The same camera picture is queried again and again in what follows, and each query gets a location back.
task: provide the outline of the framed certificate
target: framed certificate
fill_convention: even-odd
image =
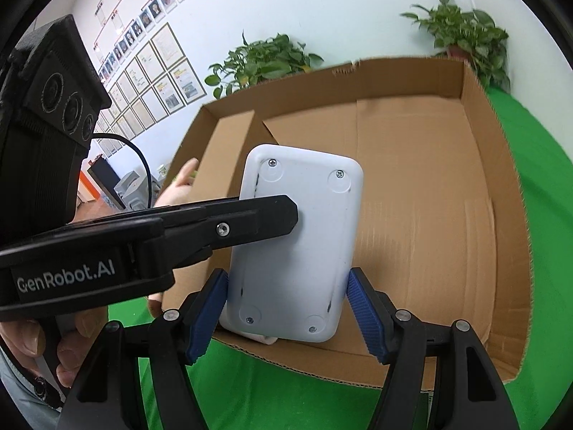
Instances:
[[[151,42],[153,42],[155,50],[167,68],[170,68],[185,57],[185,53],[181,50],[169,23],[157,31],[151,38]]]
[[[171,81],[171,78],[167,74],[153,84],[153,87],[159,94],[159,97],[163,101],[163,104],[169,113],[174,113],[174,111],[184,107],[185,104],[181,101],[181,98],[173,85],[173,81]]]
[[[135,114],[138,116],[139,121],[144,128],[149,129],[155,124],[153,116],[151,116],[151,113],[147,110],[147,107],[144,105],[141,99],[137,99],[132,105],[132,108],[134,109]]]
[[[135,57],[150,82],[155,82],[165,72],[150,42],[147,42]]]
[[[117,78],[117,85],[129,104],[133,103],[133,101],[138,97],[138,93],[135,91],[135,88],[131,84],[125,71],[123,71]]]
[[[130,128],[130,125],[127,124],[127,121],[125,120],[125,116],[121,116],[118,120],[117,120],[117,124],[119,125],[119,127],[121,128],[121,130],[123,131],[123,136],[126,139],[133,139],[135,137],[135,132],[133,132],[133,130]]]
[[[100,115],[97,118],[97,124],[100,125],[101,130],[103,132],[107,131],[110,128],[110,123],[108,121],[107,114],[105,114],[105,110],[100,111]]]
[[[112,156],[112,151],[110,150],[110,148],[107,146],[106,143],[104,143],[104,140],[98,140],[97,144],[99,145],[99,147],[101,148],[101,151],[104,152],[104,155],[106,158],[110,158]]]
[[[119,90],[117,83],[111,86],[110,96],[112,99],[114,99],[114,102],[119,108],[119,111],[123,111],[125,110],[125,108],[127,108],[128,106],[127,100],[121,93],[121,90]]]
[[[131,108],[125,110],[123,117],[127,121],[127,124],[130,125],[131,130],[134,132],[136,136],[144,131],[143,126],[138,120],[138,117],[135,116],[135,113]]]
[[[111,116],[116,119],[120,114],[121,111],[120,109],[117,107],[117,105],[115,104],[114,98],[112,97],[111,99],[111,106],[110,106],[110,113]]]
[[[125,72],[133,83],[138,94],[149,87],[149,81],[147,80],[147,77],[145,77],[145,74],[143,74],[143,69],[141,69],[141,66],[135,58],[127,65]]]
[[[173,80],[183,95],[186,103],[189,104],[207,95],[203,90],[203,86],[199,82],[199,79],[197,79],[197,74],[195,74],[189,60],[183,60],[169,71],[169,74],[173,77]]]
[[[165,110],[165,107],[153,89],[147,90],[141,96],[141,100],[149,110],[155,122],[161,121],[163,118],[167,117],[167,110]]]

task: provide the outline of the green cloth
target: green cloth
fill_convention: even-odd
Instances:
[[[534,254],[531,341],[517,380],[507,385],[521,430],[539,430],[573,378],[573,166],[539,122],[511,96],[488,92],[505,130],[525,199]],[[124,325],[150,321],[145,301],[110,308]],[[141,384],[150,430],[161,429],[147,359]],[[289,372],[211,341],[189,369],[211,430],[366,429],[379,392]],[[425,417],[420,406],[419,424]]]

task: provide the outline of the finger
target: finger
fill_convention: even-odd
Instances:
[[[35,375],[39,376],[40,372],[35,359],[21,352],[21,350],[14,345],[10,338],[4,336],[4,334],[2,335],[2,338],[4,339],[6,346],[8,346],[8,349],[10,349],[10,352],[12,352],[14,358],[22,365],[22,367],[32,371],[35,373]]]
[[[77,373],[79,371],[79,367],[76,367],[73,370],[66,370],[64,367],[62,367],[62,364],[59,364],[56,368],[56,375],[58,375],[58,380],[60,383],[62,383],[63,386],[66,388],[71,388],[73,381],[76,379]]]
[[[96,336],[85,338],[78,331],[64,335],[58,344],[58,359],[65,370],[73,370],[81,365]]]
[[[4,321],[0,324],[2,337],[8,338],[23,355],[39,357],[46,348],[46,337],[35,320]]]
[[[84,338],[97,336],[108,321],[107,306],[76,313],[76,329]]]
[[[189,179],[191,178],[191,173],[197,169],[199,166],[199,160],[192,158],[185,165],[181,167],[177,173],[177,177],[173,181],[175,186],[187,186],[189,185]]]
[[[147,310],[153,318],[157,318],[163,313],[161,308],[162,299],[163,293],[161,292],[147,296]]]

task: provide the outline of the white wall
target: white wall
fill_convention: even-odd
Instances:
[[[100,64],[92,47],[100,30],[94,16],[98,1],[77,0],[73,11],[97,67]],[[117,2],[110,1],[104,2],[106,14]],[[124,24],[139,14],[146,1],[120,3],[118,11]],[[573,156],[573,134],[569,140],[563,137],[573,128],[573,121],[565,120],[571,119],[573,113],[573,99],[565,95],[567,90],[573,91],[573,79],[557,46],[520,0],[474,1],[509,31],[514,95],[562,142],[569,156]],[[472,0],[456,2],[464,8],[472,7]],[[158,26],[164,22],[171,24],[183,51],[203,80],[210,64],[222,61],[231,48],[241,43],[243,30],[247,40],[270,37],[277,32],[289,34],[306,42],[309,51],[323,56],[326,65],[374,56],[430,54],[433,52],[431,37],[398,16],[407,11],[411,3],[432,6],[437,0],[185,0]],[[110,23],[99,39],[101,50],[110,51],[116,39]],[[212,100],[212,88],[205,88],[207,97],[177,111],[134,140],[152,171],[171,160],[201,102]],[[555,88],[557,94],[548,93]],[[110,158],[110,164],[120,176],[132,169],[142,170],[138,157],[125,147]]]

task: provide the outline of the screw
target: screw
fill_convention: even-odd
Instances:
[[[110,333],[113,331],[117,331],[117,330],[119,330],[119,322],[118,321],[110,321],[110,323],[108,323],[105,326],[105,331],[108,331]]]
[[[456,328],[460,331],[469,331],[470,326],[469,323],[465,320],[458,320],[456,322]]]
[[[228,235],[230,228],[228,227],[227,223],[219,223],[217,225],[217,234],[221,237],[225,237]]]
[[[168,310],[163,314],[163,318],[167,321],[177,320],[179,318],[179,311],[177,309]]]
[[[407,310],[399,310],[396,312],[396,318],[400,321],[408,321],[412,318],[412,314]]]

